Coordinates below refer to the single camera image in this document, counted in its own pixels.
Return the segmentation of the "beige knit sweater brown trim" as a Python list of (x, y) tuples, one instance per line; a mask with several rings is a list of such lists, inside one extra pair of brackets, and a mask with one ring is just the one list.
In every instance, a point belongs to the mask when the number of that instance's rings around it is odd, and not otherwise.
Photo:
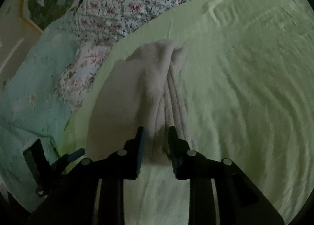
[(101, 160), (123, 147), (139, 127), (146, 133), (144, 164), (170, 166), (167, 134), (190, 140), (187, 103), (178, 90), (188, 56), (183, 43), (160, 40), (115, 63), (89, 120), (86, 155)]

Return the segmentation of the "teal floral pillow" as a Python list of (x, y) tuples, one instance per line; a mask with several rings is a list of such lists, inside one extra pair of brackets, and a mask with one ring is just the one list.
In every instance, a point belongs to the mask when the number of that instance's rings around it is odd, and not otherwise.
[(52, 22), (32, 46), (15, 76), (1, 91), (1, 181), (29, 212), (42, 202), (23, 151), (37, 139), (53, 163), (72, 108), (58, 99), (55, 87), (76, 56), (78, 39), (71, 29), (74, 12)]

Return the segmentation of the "white floral pillow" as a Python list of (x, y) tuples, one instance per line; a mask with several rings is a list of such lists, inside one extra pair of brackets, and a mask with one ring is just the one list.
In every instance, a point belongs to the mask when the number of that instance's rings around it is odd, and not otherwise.
[(112, 44), (96, 45), (92, 41), (83, 43), (77, 50), (75, 61), (67, 66), (58, 80), (54, 89), (57, 98), (72, 110), (78, 109), (112, 47)]

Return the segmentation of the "wooden headboard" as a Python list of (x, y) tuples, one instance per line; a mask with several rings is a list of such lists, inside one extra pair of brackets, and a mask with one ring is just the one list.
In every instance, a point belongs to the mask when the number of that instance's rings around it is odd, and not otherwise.
[(4, 0), (1, 5), (1, 85), (16, 74), (43, 32), (24, 17), (24, 8), (25, 0)]

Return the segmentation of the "light green bed sheet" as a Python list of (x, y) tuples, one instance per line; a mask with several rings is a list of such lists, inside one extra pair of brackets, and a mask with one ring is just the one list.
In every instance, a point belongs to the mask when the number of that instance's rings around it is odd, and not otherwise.
[[(190, 145), (231, 158), (291, 222), (313, 190), (313, 10), (307, 0), (190, 0), (118, 41), (73, 113), (58, 151), (87, 144), (89, 120), (115, 63), (162, 39), (188, 56), (178, 90)], [(145, 165), (126, 186), (126, 224), (187, 224), (188, 182)]]

